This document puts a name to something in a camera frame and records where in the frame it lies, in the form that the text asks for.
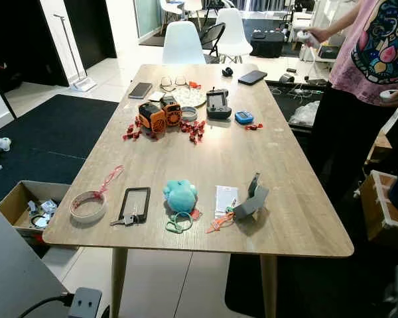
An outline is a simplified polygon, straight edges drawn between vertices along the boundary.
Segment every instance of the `blue device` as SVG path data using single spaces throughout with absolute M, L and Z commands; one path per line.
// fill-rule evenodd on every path
M 239 124 L 249 124 L 253 122 L 253 116 L 249 111 L 238 111 L 234 117 Z

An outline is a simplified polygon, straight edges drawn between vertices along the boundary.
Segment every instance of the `black smartphone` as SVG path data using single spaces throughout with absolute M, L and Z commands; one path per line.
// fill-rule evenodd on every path
M 246 75 L 243 75 L 241 78 L 238 79 L 238 82 L 245 85 L 253 85 L 261 81 L 265 76 L 267 76 L 267 73 L 255 70 Z
M 150 196 L 151 189 L 149 187 L 130 187 L 125 190 L 118 219 L 135 215 L 136 223 L 144 223 L 147 218 Z
M 131 93 L 128 94 L 128 97 L 134 99 L 143 99 L 145 98 L 147 92 L 151 90 L 151 88 L 151 83 L 138 83 Z

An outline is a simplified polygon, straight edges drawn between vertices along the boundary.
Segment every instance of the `game controller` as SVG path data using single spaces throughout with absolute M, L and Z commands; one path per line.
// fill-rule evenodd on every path
M 311 32 L 308 31 L 299 31 L 297 37 L 300 42 L 304 43 L 307 46 L 312 46 L 313 48 L 318 48 L 320 46 L 319 41 L 312 35 Z
M 232 109 L 227 106 L 228 90 L 212 89 L 206 92 L 206 114 L 210 119 L 227 119 Z
M 398 97 L 395 99 L 392 99 L 392 94 L 394 94 L 395 92 L 397 92 L 398 89 L 388 89 L 387 91 L 382 91 L 379 96 L 382 99 L 382 101 L 388 103 L 391 101 L 398 101 Z

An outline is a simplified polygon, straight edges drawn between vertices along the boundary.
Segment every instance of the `red string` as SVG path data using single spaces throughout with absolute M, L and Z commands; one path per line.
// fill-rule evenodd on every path
M 101 185 L 100 190 L 98 191 L 98 195 L 102 194 L 107 190 L 107 185 L 115 178 L 117 178 L 124 170 L 124 166 L 117 166 L 113 171 L 107 176 L 104 183 Z

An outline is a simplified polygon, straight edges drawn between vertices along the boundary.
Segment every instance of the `power cord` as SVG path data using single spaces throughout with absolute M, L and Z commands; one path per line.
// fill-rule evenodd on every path
M 73 293 L 62 293 L 62 295 L 60 295 L 60 296 L 46 298 L 46 299 L 36 303 L 35 305 L 29 307 L 26 311 L 21 313 L 17 318 L 23 318 L 26 315 L 28 315 L 31 311 L 33 311 L 34 309 L 44 305 L 45 303 L 50 303 L 51 301 L 61 301 L 65 307 L 71 307 L 73 299 L 74 299 Z

